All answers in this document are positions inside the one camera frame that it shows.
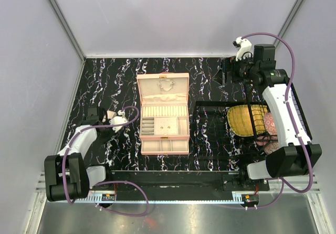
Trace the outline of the pink jewelry box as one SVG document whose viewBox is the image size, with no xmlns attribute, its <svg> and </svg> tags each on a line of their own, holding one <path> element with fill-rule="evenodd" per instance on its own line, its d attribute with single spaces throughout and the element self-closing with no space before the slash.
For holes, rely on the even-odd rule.
<svg viewBox="0 0 336 234">
<path fill-rule="evenodd" d="M 162 72 L 137 75 L 136 79 L 141 105 L 141 154 L 187 155 L 190 75 Z"/>
</svg>

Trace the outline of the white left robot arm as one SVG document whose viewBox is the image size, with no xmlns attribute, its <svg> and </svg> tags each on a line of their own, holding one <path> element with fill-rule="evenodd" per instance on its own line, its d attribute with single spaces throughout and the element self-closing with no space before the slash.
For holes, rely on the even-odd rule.
<svg viewBox="0 0 336 234">
<path fill-rule="evenodd" d="M 92 143 L 107 139 L 109 128 L 92 129 L 94 125 L 106 125 L 116 115 L 101 107 L 89 108 L 85 119 L 77 128 L 66 146 L 56 155 L 44 160 L 46 196 L 48 201 L 74 201 L 86 198 L 96 184 L 103 190 L 113 185 L 112 175 L 104 166 L 86 167 L 83 161 Z"/>
</svg>

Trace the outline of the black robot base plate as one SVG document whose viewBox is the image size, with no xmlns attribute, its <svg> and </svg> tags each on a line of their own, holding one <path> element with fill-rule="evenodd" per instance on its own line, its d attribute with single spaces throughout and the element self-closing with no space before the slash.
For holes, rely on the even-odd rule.
<svg viewBox="0 0 336 234">
<path fill-rule="evenodd" d="M 105 182 L 126 180 L 140 187 L 210 187 L 226 191 L 267 192 L 268 182 L 250 180 L 238 171 L 108 171 Z"/>
</svg>

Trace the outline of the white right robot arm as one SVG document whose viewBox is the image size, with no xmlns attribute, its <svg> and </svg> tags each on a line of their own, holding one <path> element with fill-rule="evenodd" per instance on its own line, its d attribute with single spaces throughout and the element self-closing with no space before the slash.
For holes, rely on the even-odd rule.
<svg viewBox="0 0 336 234">
<path fill-rule="evenodd" d="M 258 179 L 309 174 L 322 149 L 312 144 L 309 129 L 303 125 L 305 116 L 286 71 L 276 69 L 274 45 L 252 46 L 240 38 L 233 44 L 237 55 L 222 62 L 216 74 L 219 84 L 243 83 L 256 90 L 263 101 L 252 104 L 246 91 L 245 104 L 228 111 L 229 126 L 237 136 L 253 137 L 261 152 L 267 153 L 265 160 L 247 165 L 247 172 L 238 177 L 239 186 L 250 190 Z"/>
</svg>

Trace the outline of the pink floral patterned plate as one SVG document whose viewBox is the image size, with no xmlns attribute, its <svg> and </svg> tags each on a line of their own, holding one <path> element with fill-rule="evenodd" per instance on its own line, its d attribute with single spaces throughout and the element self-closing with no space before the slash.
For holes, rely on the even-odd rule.
<svg viewBox="0 0 336 234">
<path fill-rule="evenodd" d="M 270 112 L 265 114 L 263 122 L 267 135 L 257 137 L 256 143 L 262 147 L 266 155 L 269 155 L 279 149 L 277 129 Z"/>
</svg>

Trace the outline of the yellow bamboo woven tray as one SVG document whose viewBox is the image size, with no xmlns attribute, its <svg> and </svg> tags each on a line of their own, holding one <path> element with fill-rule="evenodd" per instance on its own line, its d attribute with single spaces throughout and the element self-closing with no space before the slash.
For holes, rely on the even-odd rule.
<svg viewBox="0 0 336 234">
<path fill-rule="evenodd" d="M 228 124 L 234 134 L 251 137 L 266 132 L 263 118 L 268 112 L 266 105 L 236 105 L 227 111 Z"/>
</svg>

